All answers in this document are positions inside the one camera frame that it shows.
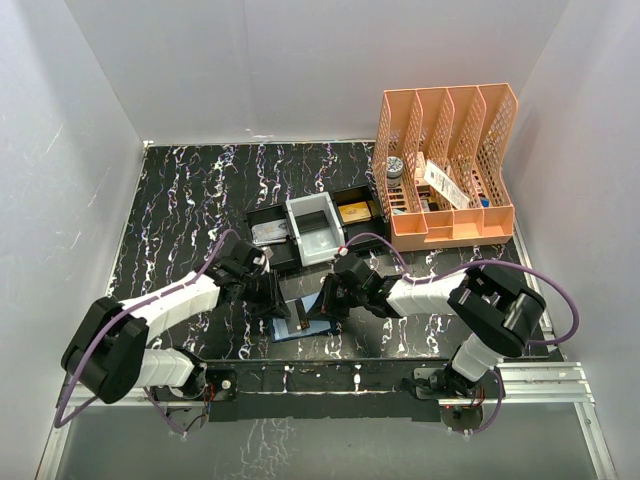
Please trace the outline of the blue card holder wallet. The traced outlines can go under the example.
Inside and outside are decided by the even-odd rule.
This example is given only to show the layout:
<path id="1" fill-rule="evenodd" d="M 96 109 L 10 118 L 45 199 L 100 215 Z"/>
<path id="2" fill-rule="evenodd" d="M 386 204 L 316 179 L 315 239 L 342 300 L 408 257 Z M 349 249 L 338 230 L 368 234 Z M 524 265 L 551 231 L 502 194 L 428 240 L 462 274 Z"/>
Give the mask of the blue card holder wallet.
<path id="1" fill-rule="evenodd" d="M 324 317 L 310 317 L 309 311 L 319 294 L 311 294 L 295 300 L 287 300 L 290 315 L 270 320 L 271 340 L 274 343 L 297 340 L 316 335 L 325 335 L 334 329 L 334 324 Z"/>

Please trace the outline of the white VIP card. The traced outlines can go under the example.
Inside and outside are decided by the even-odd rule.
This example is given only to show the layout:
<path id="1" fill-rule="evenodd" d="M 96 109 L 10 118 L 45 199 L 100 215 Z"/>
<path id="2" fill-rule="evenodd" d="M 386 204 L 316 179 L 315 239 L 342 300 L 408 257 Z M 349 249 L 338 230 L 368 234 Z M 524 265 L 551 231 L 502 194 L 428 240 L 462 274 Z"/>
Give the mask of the white VIP card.
<path id="1" fill-rule="evenodd" d="M 280 219 L 252 226 L 251 234 L 255 245 L 282 243 L 289 237 L 289 228 L 287 221 Z"/>

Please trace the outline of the white plastic bin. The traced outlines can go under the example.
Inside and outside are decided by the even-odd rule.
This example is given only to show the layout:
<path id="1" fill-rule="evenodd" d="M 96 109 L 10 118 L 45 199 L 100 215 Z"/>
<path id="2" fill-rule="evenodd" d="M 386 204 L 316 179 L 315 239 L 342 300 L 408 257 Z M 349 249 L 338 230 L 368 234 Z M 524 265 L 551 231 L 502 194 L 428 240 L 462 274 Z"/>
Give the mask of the white plastic bin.
<path id="1" fill-rule="evenodd" d="M 302 266 L 331 261 L 345 244 L 345 237 L 330 194 L 287 200 L 285 208 Z"/>

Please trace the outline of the black tray with gold card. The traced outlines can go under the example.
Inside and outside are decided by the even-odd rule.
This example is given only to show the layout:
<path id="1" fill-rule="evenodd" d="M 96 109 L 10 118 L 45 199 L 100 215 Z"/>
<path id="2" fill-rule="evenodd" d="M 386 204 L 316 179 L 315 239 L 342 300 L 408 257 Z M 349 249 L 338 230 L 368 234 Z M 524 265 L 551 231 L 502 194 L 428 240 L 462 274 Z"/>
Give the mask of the black tray with gold card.
<path id="1" fill-rule="evenodd" d="M 374 190 L 360 184 L 330 192 L 347 248 L 354 253 L 381 251 L 389 225 Z"/>

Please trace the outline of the orange desk file organizer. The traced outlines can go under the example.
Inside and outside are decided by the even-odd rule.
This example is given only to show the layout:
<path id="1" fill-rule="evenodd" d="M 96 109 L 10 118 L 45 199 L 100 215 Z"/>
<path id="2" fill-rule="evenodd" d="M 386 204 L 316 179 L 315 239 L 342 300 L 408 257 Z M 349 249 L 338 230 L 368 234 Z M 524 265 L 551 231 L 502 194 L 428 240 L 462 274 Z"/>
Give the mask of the orange desk file organizer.
<path id="1" fill-rule="evenodd" d="M 401 252 L 504 244 L 515 207 L 502 177 L 518 100 L 507 83 L 384 92 L 372 168 L 393 246 Z M 398 188 L 386 185 L 389 156 L 404 160 Z M 424 180 L 436 163 L 470 198 L 453 208 Z"/>

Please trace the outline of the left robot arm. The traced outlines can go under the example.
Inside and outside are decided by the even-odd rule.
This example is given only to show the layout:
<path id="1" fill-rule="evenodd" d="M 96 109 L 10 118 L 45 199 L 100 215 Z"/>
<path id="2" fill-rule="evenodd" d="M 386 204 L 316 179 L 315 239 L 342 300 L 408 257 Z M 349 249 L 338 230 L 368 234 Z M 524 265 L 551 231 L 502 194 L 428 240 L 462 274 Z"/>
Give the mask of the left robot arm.
<path id="1" fill-rule="evenodd" d="M 96 300 L 64 351 L 62 368 L 106 404 L 149 387 L 197 398 L 207 383 L 202 360 L 178 347 L 154 349 L 153 341 L 183 321 L 235 302 L 261 318 L 287 316 L 270 257 L 238 240 L 227 255 L 161 289 L 123 301 Z"/>

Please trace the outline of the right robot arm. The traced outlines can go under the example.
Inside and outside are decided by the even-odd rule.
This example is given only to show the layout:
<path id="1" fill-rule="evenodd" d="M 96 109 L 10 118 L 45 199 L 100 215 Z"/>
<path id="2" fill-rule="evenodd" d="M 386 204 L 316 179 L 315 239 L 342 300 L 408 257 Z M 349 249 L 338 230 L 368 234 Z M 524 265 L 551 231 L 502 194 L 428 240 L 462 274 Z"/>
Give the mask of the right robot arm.
<path id="1" fill-rule="evenodd" d="M 439 280 L 409 279 L 382 276 L 349 253 L 334 262 L 308 316 L 338 323 L 358 307 L 379 318 L 438 313 L 461 319 L 471 334 L 446 366 L 403 382 L 429 393 L 468 398 L 498 363 L 524 354 L 546 302 L 494 263 L 475 262 Z"/>

